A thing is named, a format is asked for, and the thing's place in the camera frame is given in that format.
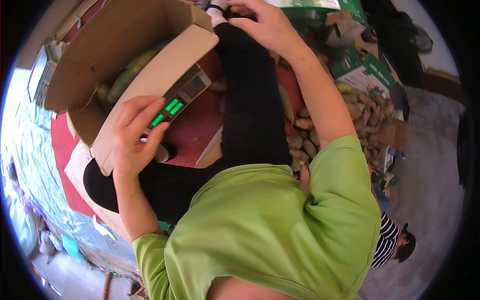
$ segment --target green led display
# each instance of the green led display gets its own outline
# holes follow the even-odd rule
[[[152,126],[155,127],[163,119],[163,115],[158,115],[158,117],[152,122]]]
[[[166,111],[170,111],[176,104],[178,103],[178,99],[173,99],[172,102],[165,108]]]
[[[170,112],[172,115],[174,115],[177,111],[179,111],[179,109],[183,106],[182,103],[178,103],[177,106],[175,106],[174,109],[172,109],[172,111]]]

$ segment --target digital scale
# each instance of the digital scale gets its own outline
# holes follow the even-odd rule
[[[212,82],[198,64],[193,65],[164,95],[165,105],[153,118],[144,133],[160,123],[173,121]]]

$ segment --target wall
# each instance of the wall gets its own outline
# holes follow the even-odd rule
[[[418,0],[391,0],[398,11],[406,12],[413,22],[422,27],[433,40],[430,54],[420,54],[424,69],[432,68],[453,76],[458,76],[455,61],[433,20]]]

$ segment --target foot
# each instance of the foot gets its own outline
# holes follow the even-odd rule
[[[227,23],[223,12],[228,7],[228,0],[212,0],[208,6],[206,13],[212,19],[212,27],[215,28],[218,24]]]

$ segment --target person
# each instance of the person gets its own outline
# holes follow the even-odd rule
[[[205,169],[153,160],[169,124],[143,129],[163,99],[121,105],[114,168],[92,160],[90,197],[117,211],[150,299],[352,299],[370,269],[380,212],[341,94],[283,12],[262,0],[213,0],[227,81],[222,157]],[[257,15],[228,21],[222,11]],[[297,77],[320,138],[307,195],[290,168],[285,121],[268,50]],[[167,238],[157,221],[176,224]]]
[[[380,228],[380,238],[373,257],[372,268],[384,265],[390,259],[398,259],[398,262],[402,263],[412,255],[417,239],[407,230],[408,223],[405,223],[402,231],[400,231],[388,217],[387,213],[390,212],[392,206],[390,199],[383,193],[379,184],[372,183],[372,194],[382,212],[382,227]]]

